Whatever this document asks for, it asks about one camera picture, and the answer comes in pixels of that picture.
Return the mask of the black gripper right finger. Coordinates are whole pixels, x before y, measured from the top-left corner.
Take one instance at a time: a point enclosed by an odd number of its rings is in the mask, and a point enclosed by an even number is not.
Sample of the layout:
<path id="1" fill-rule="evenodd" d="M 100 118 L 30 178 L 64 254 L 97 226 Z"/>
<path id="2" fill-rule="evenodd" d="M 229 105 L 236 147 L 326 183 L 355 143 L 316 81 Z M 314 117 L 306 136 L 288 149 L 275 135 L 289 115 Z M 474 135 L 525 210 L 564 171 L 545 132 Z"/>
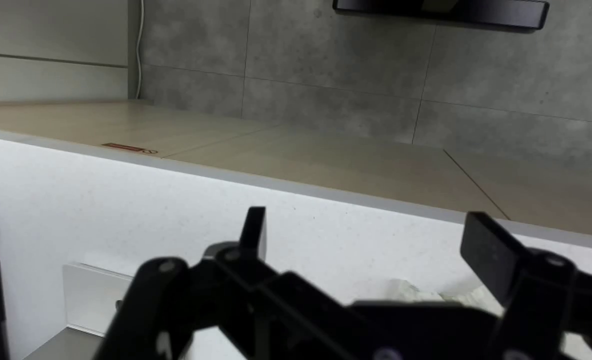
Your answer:
<path id="1" fill-rule="evenodd" d="M 504 309 L 488 360 L 571 360 L 561 355 L 565 333 L 592 351 L 592 275 L 524 246 L 486 212 L 465 214 L 459 257 Z"/>

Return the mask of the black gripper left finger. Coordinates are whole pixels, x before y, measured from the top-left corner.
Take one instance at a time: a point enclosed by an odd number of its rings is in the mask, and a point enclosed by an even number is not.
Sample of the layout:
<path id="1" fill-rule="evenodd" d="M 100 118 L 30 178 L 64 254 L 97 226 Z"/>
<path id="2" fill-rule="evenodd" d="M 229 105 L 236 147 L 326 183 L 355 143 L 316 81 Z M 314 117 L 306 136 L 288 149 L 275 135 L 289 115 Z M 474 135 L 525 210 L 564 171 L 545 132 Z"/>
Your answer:
<path id="1" fill-rule="evenodd" d="M 260 252 L 266 209 L 245 212 L 239 238 L 205 249 L 198 264 L 152 258 L 131 279 L 94 360 L 181 360 L 216 328 L 244 360 L 349 360 L 347 313 Z"/>

